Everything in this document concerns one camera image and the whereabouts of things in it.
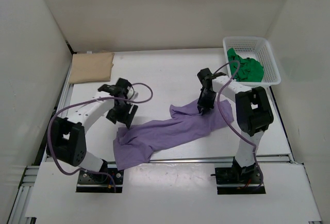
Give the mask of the purple t shirt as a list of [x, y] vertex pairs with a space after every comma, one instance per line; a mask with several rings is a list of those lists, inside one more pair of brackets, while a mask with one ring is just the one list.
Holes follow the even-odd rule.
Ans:
[[129, 129], [118, 128], [113, 140], [117, 169], [148, 163], [155, 152], [192, 142], [227, 127], [219, 109], [200, 113], [197, 100], [181, 107], [171, 105], [169, 112], [171, 118], [167, 120], [152, 120]]

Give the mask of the beige t shirt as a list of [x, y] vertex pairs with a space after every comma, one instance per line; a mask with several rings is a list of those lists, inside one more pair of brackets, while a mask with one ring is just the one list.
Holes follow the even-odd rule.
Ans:
[[113, 59], [111, 52], [73, 55], [69, 83], [110, 81]]

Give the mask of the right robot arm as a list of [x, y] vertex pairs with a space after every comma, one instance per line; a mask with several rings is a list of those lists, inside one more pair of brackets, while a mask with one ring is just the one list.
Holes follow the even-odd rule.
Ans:
[[236, 106], [236, 121], [240, 132], [239, 148], [233, 158], [228, 173], [234, 182], [242, 183], [251, 179], [260, 170], [256, 163], [256, 152], [262, 136], [273, 123], [274, 116], [264, 88], [251, 88], [218, 74], [197, 75], [202, 88], [197, 102], [200, 113], [208, 113], [214, 108], [216, 97], [224, 94]]

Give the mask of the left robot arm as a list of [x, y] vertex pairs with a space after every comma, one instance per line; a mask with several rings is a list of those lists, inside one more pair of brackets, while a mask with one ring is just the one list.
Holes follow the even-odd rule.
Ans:
[[87, 150], [86, 134], [104, 114], [114, 124], [130, 127], [137, 111], [138, 93], [132, 87], [98, 90], [91, 100], [67, 106], [50, 120], [47, 142], [50, 156], [64, 175], [90, 173], [97, 183], [108, 177], [107, 162]]

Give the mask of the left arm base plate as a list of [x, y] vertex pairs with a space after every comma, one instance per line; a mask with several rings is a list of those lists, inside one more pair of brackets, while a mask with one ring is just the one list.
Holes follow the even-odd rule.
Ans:
[[95, 175], [81, 171], [78, 175], [76, 192], [77, 193], [122, 193], [124, 170], [108, 168], [114, 180], [106, 175]]

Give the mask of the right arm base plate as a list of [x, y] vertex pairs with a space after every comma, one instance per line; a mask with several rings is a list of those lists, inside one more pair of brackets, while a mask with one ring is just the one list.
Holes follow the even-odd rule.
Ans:
[[259, 170], [238, 176], [231, 167], [216, 167], [210, 176], [216, 180], [218, 195], [266, 194]]

